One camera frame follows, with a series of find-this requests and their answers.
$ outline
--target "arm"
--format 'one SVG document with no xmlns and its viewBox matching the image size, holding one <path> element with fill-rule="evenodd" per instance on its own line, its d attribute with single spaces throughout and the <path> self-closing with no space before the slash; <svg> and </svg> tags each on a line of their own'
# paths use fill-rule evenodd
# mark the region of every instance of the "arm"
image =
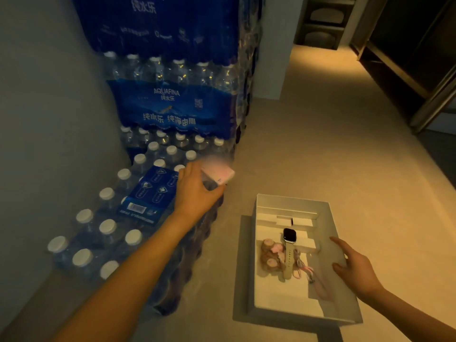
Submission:
<svg viewBox="0 0 456 342">
<path fill-rule="evenodd" d="M 334 271 L 363 302 L 385 316 L 412 342 L 456 341 L 456 330 L 407 304 L 387 291 L 378 280 L 369 259 L 337 237 L 331 240 L 347 255 L 347 267 L 337 263 Z"/>
<path fill-rule="evenodd" d="M 200 162 L 179 171 L 174 212 L 162 227 L 108 278 L 60 328 L 53 342 L 126 341 L 133 334 L 142 306 L 190 228 L 223 194 L 208 191 Z"/>
</svg>

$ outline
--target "hand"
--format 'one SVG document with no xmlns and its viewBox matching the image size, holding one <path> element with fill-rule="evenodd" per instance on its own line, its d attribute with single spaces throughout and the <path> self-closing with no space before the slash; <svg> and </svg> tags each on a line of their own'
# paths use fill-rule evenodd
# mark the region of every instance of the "hand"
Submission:
<svg viewBox="0 0 456 342">
<path fill-rule="evenodd" d="M 348 243 L 337 237 L 329 239 L 339 245 L 348 257 L 347 267 L 333 263 L 332 268 L 358 298 L 368 303 L 384 290 L 368 257 L 358 253 Z"/>
<path fill-rule="evenodd" d="M 225 185 L 207 190 L 201 180 L 201 161 L 190 162 L 179 170 L 174 212 L 196 223 L 222 196 Z"/>
</svg>

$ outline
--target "bottle cap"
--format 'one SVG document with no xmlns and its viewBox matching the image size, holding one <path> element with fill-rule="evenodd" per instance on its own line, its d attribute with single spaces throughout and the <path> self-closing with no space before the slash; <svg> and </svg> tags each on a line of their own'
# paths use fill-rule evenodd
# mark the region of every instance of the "bottle cap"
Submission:
<svg viewBox="0 0 456 342">
<path fill-rule="evenodd" d="M 98 195 L 103 200 L 110 200 L 114 198 L 114 190 L 111 187 L 106 187 Z"/>
<path fill-rule="evenodd" d="M 195 141 L 197 143 L 202 143 L 204 141 L 204 138 L 200 135 L 195 135 Z"/>
<path fill-rule="evenodd" d="M 214 144 L 216 144 L 217 146 L 222 146 L 224 144 L 224 140 L 223 139 L 219 139 L 219 138 L 215 138 L 214 139 Z"/>
<path fill-rule="evenodd" d="M 119 267 L 119 264 L 115 260 L 110 260 L 105 263 L 100 269 L 100 277 L 103 280 L 107 280 L 109 276 Z"/>
<path fill-rule="evenodd" d="M 121 169 L 119 170 L 119 172 L 117 173 L 117 177 L 121 180 L 127 180 L 129 179 L 131 176 L 131 172 L 130 172 L 130 169 Z"/>
<path fill-rule="evenodd" d="M 156 161 L 154 162 L 154 166 L 164 168 L 164 167 L 165 167 L 165 161 L 162 160 L 162 159 L 156 160 Z"/>
<path fill-rule="evenodd" d="M 68 240 L 65 236 L 57 236 L 47 244 L 47 250 L 52 253 L 60 253 L 68 247 Z"/>
<path fill-rule="evenodd" d="M 73 265 L 75 265 L 79 268 L 82 268 L 82 267 L 88 265 L 92 261 L 93 258 L 94 258 L 94 254 L 92 253 L 91 250 L 89 250 L 87 248 L 80 249 L 73 256 Z"/>
<path fill-rule="evenodd" d="M 115 232 L 116 228 L 117 223 L 115 222 L 115 220 L 108 219 L 100 223 L 99 229 L 101 233 L 103 233 L 104 235 L 110 235 Z"/>
<path fill-rule="evenodd" d="M 196 153 L 196 151 L 190 150 L 185 153 L 185 157 L 189 161 L 194 161 L 197 158 L 197 153 Z"/>
<path fill-rule="evenodd" d="M 177 140 L 184 140 L 185 139 L 185 134 L 176 133 L 176 139 Z"/>
<path fill-rule="evenodd" d="M 140 244 L 142 240 L 142 233 L 138 229 L 130 230 L 127 235 L 125 235 L 125 242 L 130 246 L 136 246 Z"/>
<path fill-rule="evenodd" d="M 145 163 L 145 155 L 144 154 L 137 154 L 134 157 L 134 162 L 138 164 L 143 164 Z"/>
<path fill-rule="evenodd" d="M 177 154 L 177 148 L 174 145 L 168 146 L 166 148 L 166 152 L 168 153 L 168 155 L 175 155 Z"/>
<path fill-rule="evenodd" d="M 76 221 L 79 223 L 89 223 L 94 218 L 94 213 L 90 209 L 84 209 L 77 213 Z"/>
<path fill-rule="evenodd" d="M 152 143 L 149 143 L 148 147 L 149 150 L 156 151 L 158 150 L 158 143 L 156 141 L 153 141 Z"/>
</svg>

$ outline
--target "smartwatch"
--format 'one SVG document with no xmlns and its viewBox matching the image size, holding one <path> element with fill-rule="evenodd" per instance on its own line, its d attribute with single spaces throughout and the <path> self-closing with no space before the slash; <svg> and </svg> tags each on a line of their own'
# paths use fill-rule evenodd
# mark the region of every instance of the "smartwatch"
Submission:
<svg viewBox="0 0 456 342">
<path fill-rule="evenodd" d="M 295 263 L 295 258 L 293 256 L 293 244 L 296 242 L 296 230 L 285 228 L 283 232 L 283 238 L 285 241 L 285 270 L 284 278 L 286 280 L 291 279 L 293 274 L 293 264 Z"/>
</svg>

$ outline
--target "white box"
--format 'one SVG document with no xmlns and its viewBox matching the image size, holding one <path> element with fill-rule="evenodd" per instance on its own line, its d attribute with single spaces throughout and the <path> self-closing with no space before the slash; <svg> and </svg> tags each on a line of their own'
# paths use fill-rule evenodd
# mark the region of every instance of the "white box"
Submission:
<svg viewBox="0 0 456 342">
<path fill-rule="evenodd" d="M 292 218 L 301 259 L 323 279 L 332 301 L 322 300 L 305 273 L 301 279 L 284 280 L 283 273 L 261 267 L 261 244 L 270 238 L 282 241 L 284 220 Z M 362 323 L 354 293 L 336 275 L 332 263 L 346 264 L 342 250 L 329 237 L 337 236 L 329 204 L 324 201 L 257 195 L 252 218 L 249 314 L 324 326 Z"/>
</svg>

